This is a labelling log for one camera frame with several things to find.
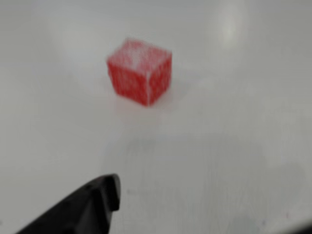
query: red cube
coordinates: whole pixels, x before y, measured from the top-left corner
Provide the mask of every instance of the red cube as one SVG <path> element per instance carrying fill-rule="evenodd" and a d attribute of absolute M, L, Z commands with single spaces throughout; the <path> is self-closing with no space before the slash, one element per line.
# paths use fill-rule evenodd
<path fill-rule="evenodd" d="M 108 74 L 117 94 L 145 106 L 170 86 L 172 53 L 136 39 L 126 39 L 107 59 Z"/>

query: cube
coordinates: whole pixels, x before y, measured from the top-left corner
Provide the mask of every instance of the cube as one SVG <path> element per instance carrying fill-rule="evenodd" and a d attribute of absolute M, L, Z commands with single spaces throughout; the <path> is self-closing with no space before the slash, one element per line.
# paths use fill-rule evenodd
<path fill-rule="evenodd" d="M 149 106 L 169 88 L 172 53 L 136 39 L 126 39 L 107 59 L 108 75 L 118 95 Z"/>

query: black object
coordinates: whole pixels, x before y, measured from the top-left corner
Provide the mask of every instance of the black object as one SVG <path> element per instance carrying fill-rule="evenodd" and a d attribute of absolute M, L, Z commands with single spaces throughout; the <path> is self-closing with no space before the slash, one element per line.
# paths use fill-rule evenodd
<path fill-rule="evenodd" d="M 77 189 L 17 234 L 108 234 L 119 210 L 118 175 L 104 175 Z"/>

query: cube face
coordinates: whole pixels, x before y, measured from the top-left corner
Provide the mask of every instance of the cube face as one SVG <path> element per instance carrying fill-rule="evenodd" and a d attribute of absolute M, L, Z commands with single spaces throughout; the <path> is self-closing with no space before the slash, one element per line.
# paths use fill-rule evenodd
<path fill-rule="evenodd" d="M 127 39 L 109 56 L 107 65 L 115 92 L 146 106 L 171 83 L 171 52 L 140 40 Z"/>

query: white surface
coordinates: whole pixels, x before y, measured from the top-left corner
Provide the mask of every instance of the white surface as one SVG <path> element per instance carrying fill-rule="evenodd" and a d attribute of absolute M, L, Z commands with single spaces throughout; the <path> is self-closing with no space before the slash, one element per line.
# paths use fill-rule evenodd
<path fill-rule="evenodd" d="M 110 172 L 123 186 L 112 234 L 312 218 L 311 12 L 308 0 L 1 0 L 0 233 Z M 107 76 L 127 36 L 173 51 L 172 88 L 149 109 Z"/>

